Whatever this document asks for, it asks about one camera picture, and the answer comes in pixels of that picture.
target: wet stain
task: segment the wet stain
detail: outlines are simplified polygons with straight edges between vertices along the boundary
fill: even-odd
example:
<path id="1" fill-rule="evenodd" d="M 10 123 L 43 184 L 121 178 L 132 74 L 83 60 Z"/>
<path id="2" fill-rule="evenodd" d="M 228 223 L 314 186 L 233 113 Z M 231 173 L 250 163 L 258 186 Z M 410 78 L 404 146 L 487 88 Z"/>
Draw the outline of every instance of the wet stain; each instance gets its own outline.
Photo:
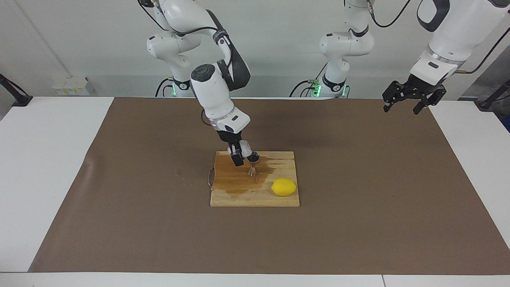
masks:
<path id="1" fill-rule="evenodd" d="M 256 165 L 257 176 L 252 178 L 248 175 L 249 164 L 235 167 L 228 155 L 219 155 L 216 160 L 216 171 L 214 179 L 214 190 L 224 190 L 230 196 L 235 198 L 245 193 L 255 193 L 256 190 L 270 189 L 272 182 L 267 182 L 267 178 L 277 171 L 276 166 L 284 165 L 281 160 L 288 158 L 268 158 L 261 156 Z"/>

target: lemon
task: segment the lemon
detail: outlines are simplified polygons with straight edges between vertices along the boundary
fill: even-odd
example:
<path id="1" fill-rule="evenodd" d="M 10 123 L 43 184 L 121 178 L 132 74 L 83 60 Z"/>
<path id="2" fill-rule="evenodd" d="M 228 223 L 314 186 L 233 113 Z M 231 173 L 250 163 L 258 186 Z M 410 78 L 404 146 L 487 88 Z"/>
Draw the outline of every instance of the lemon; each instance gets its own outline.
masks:
<path id="1" fill-rule="evenodd" d="M 288 178 L 278 178 L 273 182 L 271 189 L 276 195 L 289 196 L 296 192 L 297 185 Z"/>

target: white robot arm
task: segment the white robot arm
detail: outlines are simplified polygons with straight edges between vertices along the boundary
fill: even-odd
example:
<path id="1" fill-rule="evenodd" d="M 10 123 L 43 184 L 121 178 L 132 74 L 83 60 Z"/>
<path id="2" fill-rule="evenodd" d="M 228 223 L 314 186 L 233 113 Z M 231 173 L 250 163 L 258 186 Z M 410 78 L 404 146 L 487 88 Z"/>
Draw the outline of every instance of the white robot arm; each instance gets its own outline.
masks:
<path id="1" fill-rule="evenodd" d="M 340 96 L 350 68 L 344 57 L 367 55 L 374 47 L 374 37 L 368 31 L 367 1 L 347 0 L 344 17 L 349 32 L 328 33 L 320 41 L 321 52 L 328 60 L 326 73 L 320 81 L 320 96 Z"/>
<path id="2" fill-rule="evenodd" d="M 436 105 L 446 93 L 442 83 L 498 26 L 509 5 L 510 0 L 422 0 L 418 22 L 433 32 L 432 41 L 411 69 L 407 82 L 394 81 L 382 94 L 385 112 L 405 99 L 421 100 L 414 114 Z"/>
<path id="3" fill-rule="evenodd" d="M 211 126 L 220 139 L 228 143 L 234 164 L 243 165 L 244 158 L 250 162 L 258 161 L 258 154 L 241 137 L 250 118 L 234 106 L 229 95 L 230 91 L 248 84 L 250 72 L 226 30 L 213 12 L 202 8 L 195 0 L 150 1 L 155 9 L 156 21 L 158 24 L 162 22 L 161 28 L 171 33 L 171 38 L 153 36 L 148 40 L 147 47 L 151 54 L 170 64 L 174 79 L 179 76 L 190 81 L 191 90 L 204 108 Z M 212 36 L 224 59 L 190 69 L 187 58 L 179 53 L 200 45 L 195 38 L 199 35 L 195 34 Z"/>

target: cutting board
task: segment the cutting board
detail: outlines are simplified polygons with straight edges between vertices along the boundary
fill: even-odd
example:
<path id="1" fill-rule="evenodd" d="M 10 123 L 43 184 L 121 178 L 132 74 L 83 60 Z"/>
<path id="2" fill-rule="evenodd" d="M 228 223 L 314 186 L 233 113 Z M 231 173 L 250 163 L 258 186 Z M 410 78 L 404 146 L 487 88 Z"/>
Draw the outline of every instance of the cutting board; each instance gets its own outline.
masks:
<path id="1" fill-rule="evenodd" d="M 236 167 L 228 152 L 216 152 L 211 206 L 298 207 L 298 190 L 290 196 L 277 196 L 271 190 L 278 178 L 288 178 L 297 184 L 294 152 L 259 152 L 258 175 L 248 175 L 250 165 Z"/>

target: table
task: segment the table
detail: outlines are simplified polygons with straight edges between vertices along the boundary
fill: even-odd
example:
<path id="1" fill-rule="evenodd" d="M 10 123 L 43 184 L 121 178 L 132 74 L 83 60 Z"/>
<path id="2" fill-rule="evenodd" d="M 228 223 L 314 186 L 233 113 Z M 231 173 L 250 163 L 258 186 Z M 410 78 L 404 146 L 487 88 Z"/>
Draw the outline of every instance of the table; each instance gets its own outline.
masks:
<path id="1" fill-rule="evenodd" d="M 113 98 L 35 98 L 26 108 L 13 108 L 0 122 L 0 186 L 5 190 L 0 193 L 0 218 L 4 219 L 0 222 L 0 270 L 25 272 L 30 266 L 112 101 Z M 510 159 L 510 134 L 494 115 L 479 112 L 469 102 L 444 101 L 431 111 L 501 235 L 510 244 L 510 178 L 501 176 Z M 0 274 L 0 285 L 66 285 L 86 280 L 98 285 L 107 285 L 109 280 L 148 280 L 154 285 L 158 280 L 175 285 L 196 285 L 206 280 L 211 286 L 276 284 L 278 280 L 296 286 L 311 282 L 324 286 L 510 285 L 510 276 Z"/>

